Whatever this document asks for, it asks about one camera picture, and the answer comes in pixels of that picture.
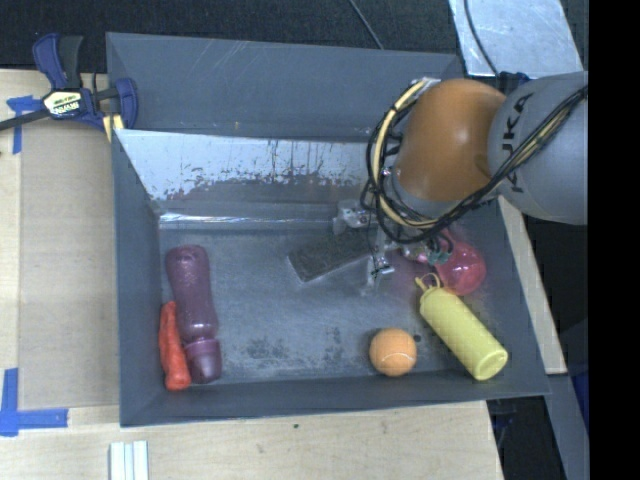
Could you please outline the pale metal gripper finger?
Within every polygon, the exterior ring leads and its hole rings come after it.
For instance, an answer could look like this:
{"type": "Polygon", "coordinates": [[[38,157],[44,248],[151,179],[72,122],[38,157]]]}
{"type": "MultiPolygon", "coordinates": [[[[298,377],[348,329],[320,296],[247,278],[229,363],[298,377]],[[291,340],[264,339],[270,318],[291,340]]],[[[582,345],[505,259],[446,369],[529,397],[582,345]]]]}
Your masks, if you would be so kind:
{"type": "Polygon", "coordinates": [[[395,268],[382,256],[370,256],[366,261],[364,282],[360,289],[362,296],[369,296],[378,291],[383,282],[395,272],[395,268]]]}
{"type": "Polygon", "coordinates": [[[337,213],[332,219],[334,234],[342,234],[350,229],[364,229],[371,224],[371,213],[359,200],[341,200],[337,203],[337,213]]]}

